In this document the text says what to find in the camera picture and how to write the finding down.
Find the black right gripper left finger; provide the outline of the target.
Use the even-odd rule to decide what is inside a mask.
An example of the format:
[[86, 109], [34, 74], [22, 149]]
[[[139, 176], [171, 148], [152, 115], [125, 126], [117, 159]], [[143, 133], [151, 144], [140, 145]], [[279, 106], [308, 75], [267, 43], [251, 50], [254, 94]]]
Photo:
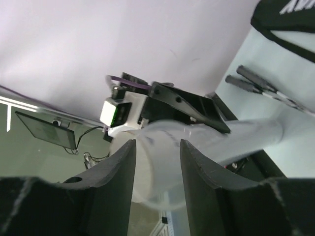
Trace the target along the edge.
[[136, 141], [63, 183], [38, 177], [0, 179], [3, 236], [125, 236]]

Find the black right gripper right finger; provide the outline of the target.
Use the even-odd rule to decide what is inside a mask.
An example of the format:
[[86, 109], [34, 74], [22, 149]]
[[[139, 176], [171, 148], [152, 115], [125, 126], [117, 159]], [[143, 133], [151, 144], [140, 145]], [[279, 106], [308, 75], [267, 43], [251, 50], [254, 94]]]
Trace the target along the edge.
[[312, 236], [315, 181], [268, 178], [256, 182], [204, 163], [185, 196], [192, 236]]

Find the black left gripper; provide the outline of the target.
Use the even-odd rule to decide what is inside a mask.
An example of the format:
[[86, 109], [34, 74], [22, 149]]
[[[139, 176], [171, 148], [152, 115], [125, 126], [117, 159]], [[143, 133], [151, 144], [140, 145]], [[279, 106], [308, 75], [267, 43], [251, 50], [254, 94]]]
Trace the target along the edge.
[[126, 89], [125, 100], [131, 102], [126, 126], [141, 128], [158, 120], [175, 120], [184, 124], [205, 124], [220, 133], [230, 133], [230, 128], [219, 115], [219, 109], [210, 98], [153, 82], [146, 89], [122, 83]]

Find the white shuttlecock tube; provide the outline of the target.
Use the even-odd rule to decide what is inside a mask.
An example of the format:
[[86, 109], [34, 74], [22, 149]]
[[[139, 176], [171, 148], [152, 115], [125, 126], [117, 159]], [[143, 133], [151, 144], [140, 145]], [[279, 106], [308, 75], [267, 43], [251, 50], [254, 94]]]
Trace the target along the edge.
[[209, 154], [210, 147], [228, 134], [205, 124], [157, 121], [139, 130], [120, 132], [109, 151], [115, 153], [127, 141], [134, 140], [132, 201], [156, 210], [175, 210], [186, 204], [189, 181], [193, 173], [205, 173], [204, 163], [210, 162], [216, 169], [225, 167], [210, 159]]

